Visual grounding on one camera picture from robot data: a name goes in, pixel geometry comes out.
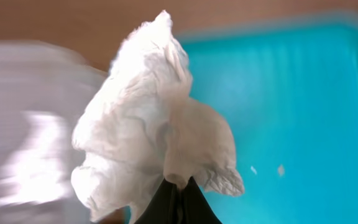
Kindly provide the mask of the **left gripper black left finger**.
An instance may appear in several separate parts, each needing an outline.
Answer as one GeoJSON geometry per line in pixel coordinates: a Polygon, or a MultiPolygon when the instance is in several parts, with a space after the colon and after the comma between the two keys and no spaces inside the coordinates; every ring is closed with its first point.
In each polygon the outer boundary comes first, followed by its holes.
{"type": "Polygon", "coordinates": [[[178,190],[165,179],[135,224],[177,224],[178,190]]]}

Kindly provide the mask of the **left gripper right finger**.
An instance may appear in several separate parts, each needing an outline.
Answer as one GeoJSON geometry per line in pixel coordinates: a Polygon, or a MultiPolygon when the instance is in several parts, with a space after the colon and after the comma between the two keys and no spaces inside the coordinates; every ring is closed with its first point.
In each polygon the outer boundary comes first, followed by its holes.
{"type": "Polygon", "coordinates": [[[181,191],[181,208],[182,224],[222,224],[193,177],[181,191]]]}

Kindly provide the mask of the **white napkin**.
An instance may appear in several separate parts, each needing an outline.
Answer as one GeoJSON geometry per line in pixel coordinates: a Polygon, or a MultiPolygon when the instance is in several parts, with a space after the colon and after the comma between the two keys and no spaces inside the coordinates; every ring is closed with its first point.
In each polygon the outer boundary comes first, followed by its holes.
{"type": "Polygon", "coordinates": [[[162,11],[127,36],[73,130],[85,160],[71,184],[92,222],[123,207],[136,222],[163,180],[184,189],[195,179],[233,197],[245,191],[231,128],[190,96],[188,55],[172,25],[162,11]]]}

